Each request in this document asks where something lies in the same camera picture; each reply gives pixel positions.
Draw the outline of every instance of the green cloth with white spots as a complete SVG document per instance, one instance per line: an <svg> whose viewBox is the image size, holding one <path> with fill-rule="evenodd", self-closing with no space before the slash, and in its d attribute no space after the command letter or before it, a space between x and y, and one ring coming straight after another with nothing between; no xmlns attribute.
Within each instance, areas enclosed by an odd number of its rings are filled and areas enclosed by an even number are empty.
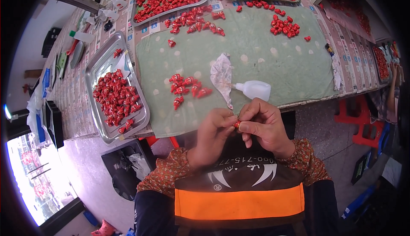
<svg viewBox="0 0 410 236"><path fill-rule="evenodd" d="M222 27L225 36L212 34L209 29L187 34L188 27L180 28L177 35L166 29L142 39L135 47L141 72L141 85L151 111L151 126L156 137L177 136L197 129L202 119L215 107L227 108L222 95L213 87L210 69L221 53L230 54L232 83L259 80L272 86L269 103L283 105L303 100L320 99L337 94L333 90L332 59L325 49L326 40L314 14L304 7L278 7L285 9L300 34L288 38L284 34L270 33L270 10L243 7L224 9L226 20L213 20ZM304 37L310 35L310 42ZM176 46L168 46L174 38ZM202 99L184 96L184 102L174 110L176 95L170 92L168 82L173 74L195 76L202 87L213 93ZM241 91L232 89L230 97L233 111L238 114L250 99Z"/></svg>

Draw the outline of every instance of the floral sleeve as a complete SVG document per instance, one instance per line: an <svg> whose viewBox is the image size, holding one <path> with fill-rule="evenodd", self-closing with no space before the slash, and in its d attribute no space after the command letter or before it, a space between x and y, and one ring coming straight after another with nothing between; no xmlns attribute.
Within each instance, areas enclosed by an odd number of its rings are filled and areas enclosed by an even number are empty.
<svg viewBox="0 0 410 236"><path fill-rule="evenodd" d="M137 185L137 190L155 190L175 198L175 180L187 177L192 171L187 160L187 150L173 149L166 159L157 159L156 165L157 168Z"/></svg>
<svg viewBox="0 0 410 236"><path fill-rule="evenodd" d="M286 167L302 172L305 179L303 184L312 185L319 180L331 180L323 161L313 155L313 148L307 139L293 140L295 152L288 159L278 159Z"/></svg>

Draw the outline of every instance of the terrazzo floor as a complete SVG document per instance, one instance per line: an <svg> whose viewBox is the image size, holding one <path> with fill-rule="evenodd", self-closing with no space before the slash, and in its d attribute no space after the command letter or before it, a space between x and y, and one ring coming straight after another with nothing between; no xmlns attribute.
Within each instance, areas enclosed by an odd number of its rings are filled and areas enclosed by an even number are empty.
<svg viewBox="0 0 410 236"><path fill-rule="evenodd" d="M387 156L365 171L355 185L351 178L356 161L370 147L352 143L356 126L336 123L333 115L338 109L337 100L328 100L299 106L296 111L295 139L307 138L315 155L324 161L335 183L337 207L341 215L348 204L359 196L382 173ZM133 227L134 203L121 198L113 189L111 177L101 159L109 149L99 137L65 141L59 155L73 188L84 205L95 217L125 233ZM152 146L154 155L166 157L172 149L168 138Z"/></svg>

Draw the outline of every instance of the table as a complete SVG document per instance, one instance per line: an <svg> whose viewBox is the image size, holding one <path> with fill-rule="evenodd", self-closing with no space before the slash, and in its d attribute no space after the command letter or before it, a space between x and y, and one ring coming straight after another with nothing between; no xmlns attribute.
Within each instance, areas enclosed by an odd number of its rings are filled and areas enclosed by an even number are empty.
<svg viewBox="0 0 410 236"><path fill-rule="evenodd" d="M90 27L86 31L86 33L94 34L95 40L90 44L86 44L84 55L77 67L70 69L68 66L64 79L57 79L54 89L46 97L47 100L53 100L62 112L64 140L98 136L98 130L94 125L88 95L86 94L84 75L88 61L99 50L100 46L116 31L123 31L127 39L127 48L131 62L134 65L137 76L140 77L138 61L136 61L135 58L136 43L149 34L158 32L161 28L164 29L164 20L177 16L176 13L169 13L144 25L132 27L130 21L133 16L131 9L134 0L127 0L127 2L128 7L119 11L120 17L109 32L104 32L103 23L100 23L96 30ZM244 5L243 2L233 2L231 0L208 0L208 4L213 5L214 11ZM278 1L274 1L274 4L285 5ZM315 14L327 43L333 48L336 60L340 62L342 87L339 94L333 96L327 96L319 100L304 100L289 103L281 105L278 108L289 110L292 107L307 103L363 94L369 91L375 91L388 84L387 82L382 83L377 75L376 60L371 50L371 45L367 40L341 27L339 24L328 20L324 11L314 6L310 0L301 0L301 3L298 5L309 7ZM76 8L70 19L64 25L45 62L43 74L46 68L50 68L54 64L55 55L61 50L64 38L70 37L69 28L72 24L78 22L83 12L84 10ZM152 135L151 126L148 125L133 137L137 138Z"/></svg>

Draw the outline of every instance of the orange stripe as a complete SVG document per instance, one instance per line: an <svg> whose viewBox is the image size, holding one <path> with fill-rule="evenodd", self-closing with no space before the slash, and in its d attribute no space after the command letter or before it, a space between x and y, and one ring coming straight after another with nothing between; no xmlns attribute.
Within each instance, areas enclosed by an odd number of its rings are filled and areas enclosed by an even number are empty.
<svg viewBox="0 0 410 236"><path fill-rule="evenodd" d="M175 189L175 215L195 220L281 217L304 210L302 183L283 190L191 192Z"/></svg>

